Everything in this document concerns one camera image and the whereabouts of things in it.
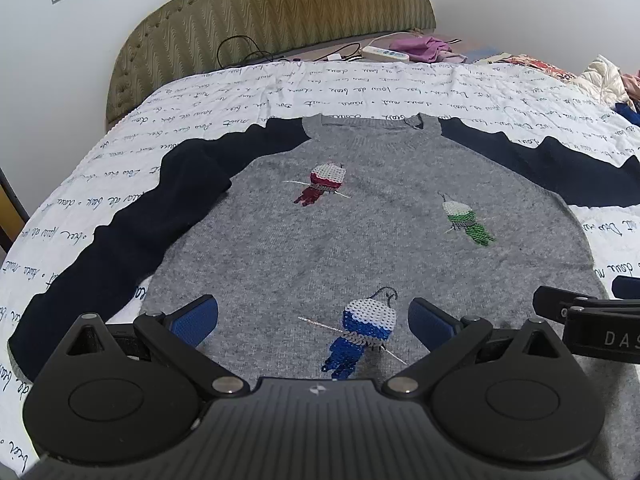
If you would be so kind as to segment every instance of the white wall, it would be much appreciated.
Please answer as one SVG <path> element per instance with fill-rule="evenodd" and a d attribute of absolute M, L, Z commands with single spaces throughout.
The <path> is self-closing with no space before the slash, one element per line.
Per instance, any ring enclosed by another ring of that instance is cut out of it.
<path fill-rule="evenodd" d="M 640 0 L 431 0 L 438 31 L 580 73 L 598 55 L 640 69 Z"/>
<path fill-rule="evenodd" d="M 104 135 L 113 65 L 168 0 L 0 0 L 0 167 L 28 213 Z"/>

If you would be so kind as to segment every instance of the blue fabric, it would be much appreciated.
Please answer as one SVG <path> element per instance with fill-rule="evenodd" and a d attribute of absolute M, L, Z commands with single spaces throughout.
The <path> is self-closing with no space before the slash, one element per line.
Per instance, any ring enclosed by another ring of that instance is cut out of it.
<path fill-rule="evenodd" d="M 640 114 L 633 111 L 628 104 L 616 103 L 616 111 L 631 124 L 640 126 Z"/>

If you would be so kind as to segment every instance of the headboard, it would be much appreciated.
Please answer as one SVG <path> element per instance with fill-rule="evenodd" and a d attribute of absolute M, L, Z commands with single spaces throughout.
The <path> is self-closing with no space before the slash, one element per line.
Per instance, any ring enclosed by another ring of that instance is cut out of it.
<path fill-rule="evenodd" d="M 246 34 L 278 54 L 409 28 L 435 28 L 429 0 L 171 0 L 142 20 L 118 54 L 106 119 L 119 119 L 171 81 L 220 69 L 216 50 L 229 36 Z M 220 61 L 237 63 L 254 50 L 227 41 Z"/>

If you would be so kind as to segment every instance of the blue gripper pad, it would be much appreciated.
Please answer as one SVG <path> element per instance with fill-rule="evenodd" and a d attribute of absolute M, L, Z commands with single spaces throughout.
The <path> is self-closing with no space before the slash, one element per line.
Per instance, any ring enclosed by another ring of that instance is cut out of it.
<path fill-rule="evenodd" d="M 611 283 L 611 291 L 619 300 L 640 300 L 640 278 L 616 276 Z"/>
<path fill-rule="evenodd" d="M 164 326 L 187 345 L 196 347 L 218 324 L 218 302 L 205 294 L 164 318 Z"/>
<path fill-rule="evenodd" d="M 407 313 L 409 330 L 430 352 L 458 334 L 463 325 L 423 298 L 414 298 Z"/>

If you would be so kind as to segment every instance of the sequined parrot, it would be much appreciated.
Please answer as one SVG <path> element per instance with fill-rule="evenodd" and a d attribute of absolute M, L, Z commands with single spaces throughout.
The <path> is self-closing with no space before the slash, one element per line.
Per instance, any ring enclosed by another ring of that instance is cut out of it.
<path fill-rule="evenodd" d="M 385 291 L 386 303 L 375 298 Z M 391 299 L 398 293 L 390 286 L 380 288 L 370 298 L 351 301 L 342 311 L 343 334 L 329 347 L 331 355 L 321 367 L 323 372 L 333 370 L 333 379 L 347 379 L 355 370 L 365 348 L 382 349 L 396 326 L 396 310 Z"/>
<path fill-rule="evenodd" d="M 337 192 L 346 173 L 347 170 L 332 162 L 316 166 L 311 171 L 311 184 L 293 202 L 302 202 L 303 206 L 307 206 L 316 203 L 325 192 Z"/>
<path fill-rule="evenodd" d="M 453 200 L 447 200 L 442 193 L 438 193 L 442 197 L 442 208 L 447 214 L 447 218 L 451 222 L 451 226 L 456 231 L 464 228 L 465 233 L 468 234 L 471 239 L 482 246 L 489 245 L 489 242 L 495 240 L 483 225 L 476 221 L 476 213 L 468 205 L 455 202 Z"/>

